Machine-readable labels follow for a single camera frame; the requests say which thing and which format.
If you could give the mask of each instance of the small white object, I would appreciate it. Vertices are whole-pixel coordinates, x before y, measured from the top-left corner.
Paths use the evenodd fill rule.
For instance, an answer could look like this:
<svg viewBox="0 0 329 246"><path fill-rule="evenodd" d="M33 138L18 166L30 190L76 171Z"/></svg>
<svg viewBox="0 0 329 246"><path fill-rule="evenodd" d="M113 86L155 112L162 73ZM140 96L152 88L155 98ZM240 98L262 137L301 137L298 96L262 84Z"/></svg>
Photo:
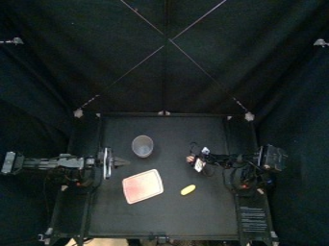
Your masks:
<svg viewBox="0 0 329 246"><path fill-rule="evenodd" d="M196 170L196 172L202 171L204 165L206 165L206 163L202 162L199 159L195 161L194 169Z"/></svg>
<svg viewBox="0 0 329 246"><path fill-rule="evenodd" d="M140 157L145 158L152 151L152 140L147 135L139 135L131 144L133 153Z"/></svg>
<svg viewBox="0 0 329 246"><path fill-rule="evenodd" d="M271 231L271 238L277 238L277 237L278 237L278 235L275 234L274 231Z"/></svg>
<svg viewBox="0 0 329 246"><path fill-rule="evenodd" d="M168 111L159 111L159 112L157 112L157 115L166 115L166 116L170 116L170 112L168 112Z"/></svg>
<svg viewBox="0 0 329 246"><path fill-rule="evenodd" d="M83 117L83 110L81 110L81 109L76 109L76 110L73 111L73 114L75 114L75 117L76 117L76 118L81 118L81 117Z"/></svg>
<svg viewBox="0 0 329 246"><path fill-rule="evenodd" d="M210 149L208 149L207 147L204 147L204 148L202 149L202 154L207 155L210 152L211 152L211 151L210 151Z"/></svg>
<svg viewBox="0 0 329 246"><path fill-rule="evenodd" d="M254 120L254 115L250 112L247 112L246 115L244 115L244 119L246 119L246 121L252 121Z"/></svg>
<svg viewBox="0 0 329 246"><path fill-rule="evenodd" d="M63 185L63 186L60 187L60 190L61 190L61 191L65 191L67 188L68 188L68 185Z"/></svg>
<svg viewBox="0 0 329 246"><path fill-rule="evenodd" d="M263 190L260 188L256 188L256 191L260 195L263 195Z"/></svg>

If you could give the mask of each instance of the black enclosure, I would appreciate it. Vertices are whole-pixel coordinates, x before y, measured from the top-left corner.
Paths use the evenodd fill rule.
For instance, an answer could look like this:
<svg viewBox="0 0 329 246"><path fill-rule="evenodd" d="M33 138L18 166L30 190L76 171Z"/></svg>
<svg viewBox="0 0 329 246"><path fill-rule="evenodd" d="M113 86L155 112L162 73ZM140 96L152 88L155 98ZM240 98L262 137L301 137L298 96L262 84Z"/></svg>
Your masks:
<svg viewBox="0 0 329 246"><path fill-rule="evenodd" d="M101 198L119 190L113 184L112 191L111 184L149 168L160 171L172 193L145 201L153 212L149 218L141 210L131 210L145 218L135 233L143 234L155 211L179 200L175 188L195 182L198 190L211 194L206 217L194 219L206 223L216 218L219 231L231 234L236 225L230 221L226 232L222 223L232 207L223 215L212 206L218 201L230 204L231 197L219 185L219 173L218 181L212 177L208 183L195 173L190 176L183 163L187 145L196 141L216 152L240 153L271 143L289 155L268 193L279 241L329 245L327 13L325 0L2 0L1 164L8 151L33 158L60 153L87 156L95 155L99 144L113 145L115 155L132 163L116 170L95 194L89 234L113 231L119 237L123 228L124 234L133 233L137 222L128 224L129 217L120 216L127 206L121 193L112 194L116 216L107 213L108 220L119 221L113 225L95 222L109 209L97 201L112 201ZM315 45L319 38L323 43ZM101 128L95 123L99 115ZM140 132L155 139L145 163L125 151ZM0 245L42 245L36 235L49 226L56 191L44 173L0 176ZM195 192L202 200L206 194ZM72 212L65 210L80 218L75 223L81 221L75 210L81 203L77 199ZM180 221L166 226L182 207L184 202L178 210L168 209L155 231L183 234L175 234ZM188 237L203 238L207 231L218 238L212 229L188 225Z"/></svg>

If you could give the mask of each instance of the black curtain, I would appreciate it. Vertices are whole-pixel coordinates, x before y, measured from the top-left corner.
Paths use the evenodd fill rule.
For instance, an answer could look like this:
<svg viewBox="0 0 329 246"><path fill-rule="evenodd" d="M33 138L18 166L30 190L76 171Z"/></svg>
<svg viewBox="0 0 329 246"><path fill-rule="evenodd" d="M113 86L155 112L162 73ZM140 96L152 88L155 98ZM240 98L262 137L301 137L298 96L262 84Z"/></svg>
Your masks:
<svg viewBox="0 0 329 246"><path fill-rule="evenodd" d="M271 96L275 103L263 108L258 137L289 155L271 196L279 239L289 245L329 245L329 50L315 47L298 65Z"/></svg>

